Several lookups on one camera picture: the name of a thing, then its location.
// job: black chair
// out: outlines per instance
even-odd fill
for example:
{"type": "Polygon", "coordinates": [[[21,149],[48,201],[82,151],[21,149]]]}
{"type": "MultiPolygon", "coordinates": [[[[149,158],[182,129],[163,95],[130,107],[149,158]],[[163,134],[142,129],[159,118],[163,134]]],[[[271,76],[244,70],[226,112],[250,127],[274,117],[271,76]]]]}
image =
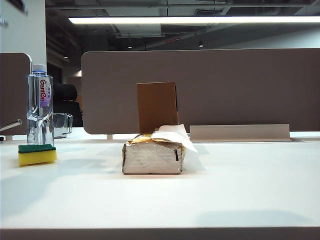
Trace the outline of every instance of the black chair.
{"type": "Polygon", "coordinates": [[[53,82],[53,113],[71,114],[72,126],[83,127],[82,112],[77,99],[77,89],[71,84],[53,82]]]}

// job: desk surface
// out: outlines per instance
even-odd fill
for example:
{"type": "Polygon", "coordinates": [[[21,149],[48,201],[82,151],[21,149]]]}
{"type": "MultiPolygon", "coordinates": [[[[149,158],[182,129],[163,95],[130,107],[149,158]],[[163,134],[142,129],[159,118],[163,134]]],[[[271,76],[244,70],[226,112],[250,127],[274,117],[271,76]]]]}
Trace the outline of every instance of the desk surface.
{"type": "Polygon", "coordinates": [[[180,175],[124,175],[124,141],[82,128],[53,164],[18,167],[21,142],[0,144],[2,229],[320,227],[317,137],[195,144],[180,175]]]}

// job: white paper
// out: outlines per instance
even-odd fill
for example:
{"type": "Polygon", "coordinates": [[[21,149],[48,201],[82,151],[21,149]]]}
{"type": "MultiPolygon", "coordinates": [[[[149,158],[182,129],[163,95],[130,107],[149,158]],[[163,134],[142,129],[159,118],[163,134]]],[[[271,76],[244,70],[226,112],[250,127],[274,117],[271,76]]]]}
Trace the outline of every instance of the white paper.
{"type": "Polygon", "coordinates": [[[166,139],[171,142],[181,143],[185,148],[198,152],[192,142],[190,141],[185,125],[163,125],[159,130],[154,131],[151,135],[152,139],[166,139]]]}

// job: glass cup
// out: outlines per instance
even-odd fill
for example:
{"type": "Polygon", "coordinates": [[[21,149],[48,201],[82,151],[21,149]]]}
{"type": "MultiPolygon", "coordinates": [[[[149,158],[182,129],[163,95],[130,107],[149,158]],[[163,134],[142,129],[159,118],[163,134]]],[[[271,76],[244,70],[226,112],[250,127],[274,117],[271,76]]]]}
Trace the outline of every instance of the glass cup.
{"type": "Polygon", "coordinates": [[[66,138],[67,134],[72,133],[72,115],[68,113],[54,113],[53,114],[53,127],[54,138],[66,138]]]}

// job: bottle label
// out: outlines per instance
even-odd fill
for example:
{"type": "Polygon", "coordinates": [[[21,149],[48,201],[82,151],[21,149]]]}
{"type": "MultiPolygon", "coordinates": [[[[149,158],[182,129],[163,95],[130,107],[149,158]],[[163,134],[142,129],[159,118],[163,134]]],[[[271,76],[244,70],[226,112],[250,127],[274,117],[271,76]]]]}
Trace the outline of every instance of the bottle label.
{"type": "Polygon", "coordinates": [[[40,107],[48,107],[50,105],[52,88],[49,79],[46,77],[39,78],[39,90],[40,90],[40,107]]]}

